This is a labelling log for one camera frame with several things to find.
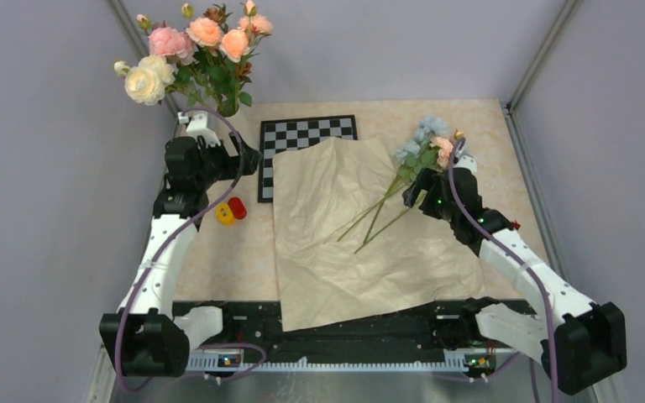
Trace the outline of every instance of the flower vase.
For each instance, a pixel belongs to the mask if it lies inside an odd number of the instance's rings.
[[[259,149],[260,146],[260,135],[256,133],[252,127],[249,120],[250,108],[245,105],[240,105],[239,110],[233,115],[226,117],[226,119],[233,125],[234,128],[241,135],[241,139],[246,142],[252,149]],[[213,119],[215,122],[213,124],[213,131],[216,132],[216,135],[220,139],[228,138],[229,132],[231,129],[226,126],[221,119]]]

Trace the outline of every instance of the beige tabletop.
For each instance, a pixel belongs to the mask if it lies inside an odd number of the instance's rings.
[[[258,130],[262,120],[348,114],[356,118],[359,139],[380,139],[390,154],[413,136],[425,115],[442,118],[451,130],[463,130],[468,150],[478,161],[476,176],[484,204],[519,222],[528,246],[547,261],[497,99],[262,103],[251,108],[249,117],[251,127]],[[245,176],[231,194],[246,206],[248,216],[244,220],[224,227],[213,214],[203,218],[201,230],[184,260],[175,300],[278,300],[273,205],[258,203],[258,178],[258,173]],[[209,199],[218,197],[228,185],[226,182],[212,186],[207,193]],[[519,298],[495,269],[486,264],[481,269],[485,287],[476,297]]]

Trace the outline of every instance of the red object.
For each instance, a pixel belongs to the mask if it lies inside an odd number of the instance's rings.
[[[243,220],[246,218],[246,214],[248,214],[246,212],[246,207],[244,207],[244,203],[238,197],[231,197],[228,199],[228,207],[231,208],[231,212],[237,220]]]

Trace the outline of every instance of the checkered board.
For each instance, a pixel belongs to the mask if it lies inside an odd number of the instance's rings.
[[[354,115],[325,118],[268,120],[260,123],[258,202],[273,202],[273,156],[288,150],[305,149],[324,139],[356,140]]]

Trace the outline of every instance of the white wall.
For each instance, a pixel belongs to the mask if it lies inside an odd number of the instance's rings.
[[[181,2],[123,0],[179,30]],[[189,0],[197,14],[213,0]],[[240,0],[226,2],[236,24]],[[274,35],[252,59],[254,102],[509,100],[562,0],[259,0]]]
[[[624,311],[645,401],[645,2],[584,2],[520,117],[569,278]]]
[[[116,57],[104,1],[0,0],[0,402],[82,401],[139,263],[173,119]]]

